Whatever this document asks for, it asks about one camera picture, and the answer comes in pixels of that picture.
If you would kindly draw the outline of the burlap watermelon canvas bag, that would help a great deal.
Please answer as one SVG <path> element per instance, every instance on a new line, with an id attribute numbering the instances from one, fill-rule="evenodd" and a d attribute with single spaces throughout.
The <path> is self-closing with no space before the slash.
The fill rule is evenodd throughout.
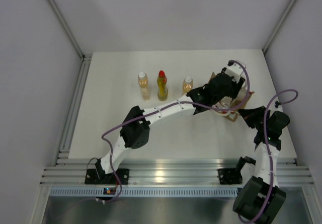
<path id="1" fill-rule="evenodd" d="M 243 109 L 245 107 L 246 103 L 248 102 L 249 98 L 252 96 L 252 93 L 253 93 L 250 91 L 250 79 L 246 71 L 246 68 L 243 68 L 243 70 L 244 70 L 244 73 L 242 74 L 242 77 L 243 77 L 242 87 L 246 87 L 248 91 L 243 101 L 239 102 L 236 99 L 232 99 L 230 97 L 224 97 L 218 103 L 211 103 L 211 97 L 210 97 L 211 110 L 213 110 L 214 113 L 224 118 L 227 118 L 232 122 L 236 121 L 238 116 L 238 110 Z"/>

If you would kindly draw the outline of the white cap amber bottle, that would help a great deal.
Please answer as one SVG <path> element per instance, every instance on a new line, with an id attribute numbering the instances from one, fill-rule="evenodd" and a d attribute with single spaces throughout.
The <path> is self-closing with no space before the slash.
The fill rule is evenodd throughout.
<path id="1" fill-rule="evenodd" d="M 150 99 L 150 88 L 146 73 L 140 72 L 138 74 L 138 85 L 140 87 L 140 92 L 143 100 L 148 101 Z"/>
<path id="2" fill-rule="evenodd" d="M 182 92 L 183 95 L 187 94 L 193 89 L 193 79 L 191 77 L 186 77 L 183 81 Z"/>

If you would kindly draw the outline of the red cap yellow bottle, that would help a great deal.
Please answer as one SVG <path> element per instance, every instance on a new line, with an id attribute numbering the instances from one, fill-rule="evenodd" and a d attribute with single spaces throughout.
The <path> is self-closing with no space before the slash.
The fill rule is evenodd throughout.
<path id="1" fill-rule="evenodd" d="M 163 70 L 160 70 L 157 76 L 158 92 L 157 96 L 160 101 L 165 101 L 168 98 L 167 76 Z"/>

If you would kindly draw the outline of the grey cap clear bottle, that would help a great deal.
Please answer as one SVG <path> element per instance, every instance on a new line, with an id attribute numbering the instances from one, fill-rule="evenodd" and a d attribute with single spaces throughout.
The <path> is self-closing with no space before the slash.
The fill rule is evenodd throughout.
<path id="1" fill-rule="evenodd" d="M 240 91 L 239 91 L 239 93 L 238 93 L 238 95 L 237 95 L 237 97 L 236 97 L 236 100 L 237 101 L 239 101 L 239 102 L 241 102 L 241 101 L 243 101 L 244 100 L 244 98 L 246 97 L 246 95 L 247 95 L 247 89 L 246 89 L 246 87 L 242 87 L 241 89 L 240 89 Z"/>

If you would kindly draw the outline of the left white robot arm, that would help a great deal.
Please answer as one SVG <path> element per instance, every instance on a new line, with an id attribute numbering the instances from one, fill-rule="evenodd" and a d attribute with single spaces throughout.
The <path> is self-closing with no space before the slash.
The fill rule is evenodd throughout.
<path id="1" fill-rule="evenodd" d="M 223 98 L 236 99 L 242 86 L 248 82 L 245 70 L 241 66 L 232 65 L 223 68 L 204 86 L 192 89 L 168 104 L 149 109 L 132 107 L 123 123 L 118 125 L 120 132 L 116 143 L 110 144 L 109 153 L 95 164 L 97 179 L 104 184 L 111 182 L 125 153 L 146 145 L 153 126 L 179 116 L 193 116 L 215 110 L 215 104 Z"/>

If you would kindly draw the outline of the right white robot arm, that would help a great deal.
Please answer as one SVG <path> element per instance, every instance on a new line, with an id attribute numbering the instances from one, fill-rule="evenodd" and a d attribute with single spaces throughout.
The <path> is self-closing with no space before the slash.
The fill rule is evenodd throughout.
<path id="1" fill-rule="evenodd" d="M 290 123 L 280 111 L 271 113 L 264 106 L 239 109 L 245 123 L 255 128 L 255 158 L 240 158 L 234 176 L 242 182 L 233 211 L 246 223 L 272 223 L 286 199 L 277 182 L 276 165 L 281 150 L 282 130 Z"/>

